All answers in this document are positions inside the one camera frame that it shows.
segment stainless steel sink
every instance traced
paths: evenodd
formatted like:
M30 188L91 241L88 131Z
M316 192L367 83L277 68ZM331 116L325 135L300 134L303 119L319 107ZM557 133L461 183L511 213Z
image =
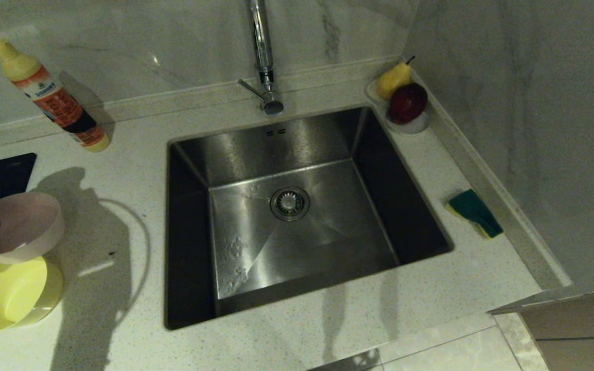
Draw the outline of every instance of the stainless steel sink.
M170 329L451 249L370 108L172 143L168 166Z

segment yellow pear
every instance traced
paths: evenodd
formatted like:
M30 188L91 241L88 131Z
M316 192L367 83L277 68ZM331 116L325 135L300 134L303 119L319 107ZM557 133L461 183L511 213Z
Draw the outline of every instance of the yellow pear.
M412 68L409 65L409 62L411 62L412 59L414 59L414 57L411 57L411 59L406 62L401 61L377 79L377 94L379 96L389 100L396 89L411 82Z

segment pink bowl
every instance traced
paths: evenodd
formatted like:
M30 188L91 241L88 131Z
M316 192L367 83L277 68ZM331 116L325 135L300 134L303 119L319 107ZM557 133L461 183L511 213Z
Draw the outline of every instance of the pink bowl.
M0 263L23 263L50 251L65 226L59 201L47 193L17 193L0 199Z

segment chrome faucet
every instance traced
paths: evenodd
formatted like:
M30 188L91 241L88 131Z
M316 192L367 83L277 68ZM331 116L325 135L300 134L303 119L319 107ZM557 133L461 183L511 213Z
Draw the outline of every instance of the chrome faucet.
M254 93L262 101L260 109L268 116L280 115L283 112L281 95L274 82L274 63L272 61L272 44L269 40L269 27L265 12L265 0L248 0L249 14L254 27L254 49L256 54L256 68L260 75L262 91L238 80L241 86Z

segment yellow bowl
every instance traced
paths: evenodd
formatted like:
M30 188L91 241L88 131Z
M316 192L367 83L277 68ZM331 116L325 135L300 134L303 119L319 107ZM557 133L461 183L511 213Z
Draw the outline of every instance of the yellow bowl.
M62 289L61 271L42 256L0 263L0 330L39 321L59 303Z

